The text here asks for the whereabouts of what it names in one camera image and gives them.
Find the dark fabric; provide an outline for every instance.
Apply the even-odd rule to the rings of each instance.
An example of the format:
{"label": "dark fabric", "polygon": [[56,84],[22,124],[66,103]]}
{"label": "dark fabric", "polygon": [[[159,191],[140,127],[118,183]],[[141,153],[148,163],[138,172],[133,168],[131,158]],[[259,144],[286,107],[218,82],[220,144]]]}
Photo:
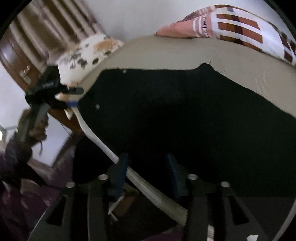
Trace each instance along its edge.
{"label": "dark fabric", "polygon": [[0,154],[0,180],[20,189],[20,167],[27,164],[31,155],[32,151],[22,150],[14,137],[11,138],[5,153]]}
{"label": "dark fabric", "polygon": [[210,65],[105,70],[78,108],[117,155],[171,152],[204,180],[230,182],[238,196],[268,197],[264,211],[249,206],[269,237],[286,219],[296,197],[296,119]]}
{"label": "dark fabric", "polygon": [[12,190],[1,196],[0,216],[12,235],[18,241],[26,241],[29,237],[29,227],[25,218],[25,207],[21,203],[21,193]]}
{"label": "dark fabric", "polygon": [[112,164],[113,162],[96,144],[83,137],[75,150],[72,179],[77,184],[90,182],[105,174]]}
{"label": "dark fabric", "polygon": [[164,153],[131,153],[129,166],[166,196],[174,197]]}

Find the person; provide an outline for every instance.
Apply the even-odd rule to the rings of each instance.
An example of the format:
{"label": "person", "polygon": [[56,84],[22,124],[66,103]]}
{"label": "person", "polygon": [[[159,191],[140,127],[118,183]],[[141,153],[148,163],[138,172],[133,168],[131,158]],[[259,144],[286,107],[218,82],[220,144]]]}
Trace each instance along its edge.
{"label": "person", "polygon": [[[18,131],[24,128],[24,119],[30,114],[25,110],[18,124]],[[45,181],[27,164],[32,156],[32,147],[44,141],[47,136],[45,129],[48,126],[48,116],[37,123],[30,131],[30,140],[18,141],[16,132],[9,140],[4,153],[0,153],[0,230],[1,240],[27,240],[29,230],[23,216],[23,206],[19,205],[21,196],[21,179],[30,179],[38,185]]]}
{"label": "person", "polygon": [[[29,115],[30,110],[25,110],[19,120],[18,131],[24,128],[24,120]],[[20,142],[17,138],[18,132],[10,139],[5,153],[0,154],[0,181],[20,189],[21,179],[29,179],[38,185],[44,185],[45,181],[29,166],[27,162],[32,155],[32,147],[44,141],[47,136],[45,129],[48,126],[48,115],[41,122],[36,123],[30,131],[30,139]]]}

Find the purple clothing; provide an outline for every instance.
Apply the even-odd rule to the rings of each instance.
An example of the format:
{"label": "purple clothing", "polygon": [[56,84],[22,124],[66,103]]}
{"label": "purple clothing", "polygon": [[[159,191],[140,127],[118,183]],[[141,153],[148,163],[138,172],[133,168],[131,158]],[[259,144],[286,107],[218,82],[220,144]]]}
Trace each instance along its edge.
{"label": "purple clothing", "polygon": [[20,188],[20,179],[24,173],[32,150],[20,148],[13,137],[7,144],[5,153],[0,153],[0,180]]}
{"label": "purple clothing", "polygon": [[154,235],[146,238],[142,241],[181,241],[183,238],[182,228],[172,228],[170,232],[163,232],[161,234]]}

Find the pillow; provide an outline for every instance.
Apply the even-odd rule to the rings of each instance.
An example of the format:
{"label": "pillow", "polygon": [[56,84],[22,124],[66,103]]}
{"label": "pillow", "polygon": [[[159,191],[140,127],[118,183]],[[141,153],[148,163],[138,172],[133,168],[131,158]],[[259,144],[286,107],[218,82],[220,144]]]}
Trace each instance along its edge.
{"label": "pillow", "polygon": [[[79,86],[79,83],[105,58],[118,48],[123,42],[110,38],[105,34],[96,34],[80,42],[75,50],[65,52],[57,60],[61,83],[68,86]],[[69,101],[69,95],[61,94],[58,99]],[[68,118],[72,111],[66,111]]]}

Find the wooden door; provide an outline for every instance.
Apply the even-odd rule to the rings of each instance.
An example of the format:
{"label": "wooden door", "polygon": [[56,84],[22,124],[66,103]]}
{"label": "wooden door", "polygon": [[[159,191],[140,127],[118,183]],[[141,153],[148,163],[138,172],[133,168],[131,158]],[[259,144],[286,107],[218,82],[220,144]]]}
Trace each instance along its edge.
{"label": "wooden door", "polygon": [[[41,76],[40,71],[19,47],[9,29],[0,40],[0,61],[10,76],[24,91],[34,86]],[[69,120],[64,110],[51,109],[49,114],[72,131],[81,131],[75,115]]]}

